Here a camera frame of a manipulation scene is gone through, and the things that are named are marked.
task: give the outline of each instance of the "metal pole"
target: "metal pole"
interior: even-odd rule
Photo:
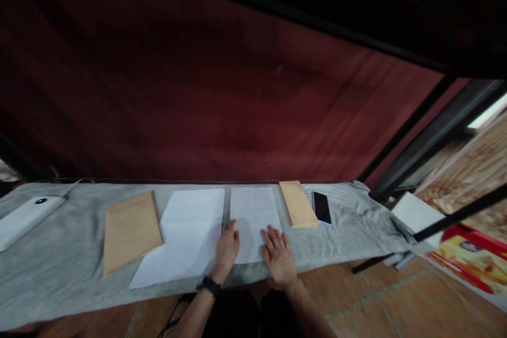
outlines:
[[[406,178],[466,129],[480,114],[507,93],[507,81],[471,80],[382,174],[370,193],[386,199]]]
[[[445,218],[440,219],[438,222],[433,223],[432,225],[426,227],[424,230],[415,233],[414,239],[418,243],[425,239],[428,239],[429,237],[435,235],[436,233],[441,232],[455,225],[456,223],[459,223],[462,220],[471,217],[474,214],[477,214],[479,211],[487,209],[488,207],[500,201],[503,201],[506,198],[507,198],[507,183],[503,184],[502,186],[498,187],[492,192],[480,197],[479,199],[476,199],[472,203],[462,207],[461,209],[452,213],[451,215],[448,215]],[[365,261],[364,263],[359,264],[358,266],[352,268],[352,273],[356,274],[361,271],[364,271],[365,269],[368,269],[374,266],[375,264],[384,261],[385,259],[391,257],[392,255],[394,254],[391,253],[389,255],[371,258]]]

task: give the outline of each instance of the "paper sheet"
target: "paper sheet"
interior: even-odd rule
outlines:
[[[162,244],[153,192],[109,206],[105,230],[102,277],[111,275]]]
[[[236,264],[262,261],[260,233],[268,225],[281,232],[275,197],[270,187],[233,187],[231,189],[231,220],[236,219],[240,247]]]
[[[144,257],[129,288],[209,272],[222,231],[224,197],[224,189],[175,191],[160,221],[164,244]]]

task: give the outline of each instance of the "white paper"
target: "white paper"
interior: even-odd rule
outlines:
[[[233,187],[231,189],[231,220],[236,219],[239,231],[239,253],[236,264],[262,261],[260,233],[268,225],[281,232],[275,196],[270,187]]]
[[[224,197],[224,189],[171,194],[160,221],[164,243],[143,258],[129,288],[208,273],[222,232]]]
[[[222,222],[225,195],[225,189],[177,190],[171,194],[160,223]]]

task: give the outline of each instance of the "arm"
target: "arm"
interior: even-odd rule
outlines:
[[[239,231],[234,231],[235,226],[236,221],[232,221],[217,241],[215,264],[211,270],[210,278],[220,285],[223,285],[229,276],[239,252]],[[215,298],[208,290],[200,290],[174,328],[171,336],[200,338],[214,302]]]
[[[271,226],[269,226],[269,235],[264,230],[261,233],[266,243],[261,248],[264,262],[273,280],[285,291],[306,336],[336,337],[329,323],[310,298],[303,283],[297,278],[296,264],[287,235],[281,236],[278,230]]]

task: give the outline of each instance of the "white power bank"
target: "white power bank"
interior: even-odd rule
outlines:
[[[0,252],[16,243],[65,202],[62,196],[38,196],[0,220]]]

